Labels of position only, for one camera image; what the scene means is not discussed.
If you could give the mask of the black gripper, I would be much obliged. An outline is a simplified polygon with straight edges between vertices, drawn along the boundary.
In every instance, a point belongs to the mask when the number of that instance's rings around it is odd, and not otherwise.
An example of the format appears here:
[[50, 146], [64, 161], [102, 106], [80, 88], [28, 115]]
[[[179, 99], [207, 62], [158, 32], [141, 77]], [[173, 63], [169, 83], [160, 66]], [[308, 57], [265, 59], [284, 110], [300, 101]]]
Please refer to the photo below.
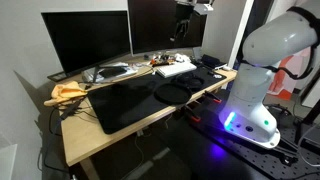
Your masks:
[[186, 4], [177, 4], [176, 5], [176, 27], [174, 34], [170, 37], [170, 40], [174, 42], [179, 34], [186, 36], [189, 28], [189, 22], [193, 13], [193, 6]]

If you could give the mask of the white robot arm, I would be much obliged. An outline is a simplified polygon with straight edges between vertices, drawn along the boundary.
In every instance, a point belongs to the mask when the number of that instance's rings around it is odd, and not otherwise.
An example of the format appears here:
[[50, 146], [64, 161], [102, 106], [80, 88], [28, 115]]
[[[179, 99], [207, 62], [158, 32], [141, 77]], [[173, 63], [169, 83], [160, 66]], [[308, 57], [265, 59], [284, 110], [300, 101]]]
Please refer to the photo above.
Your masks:
[[225, 106], [224, 130], [265, 149], [280, 142], [277, 121], [262, 104], [282, 59], [319, 45], [320, 0], [307, 0], [253, 31], [244, 41], [240, 64]]

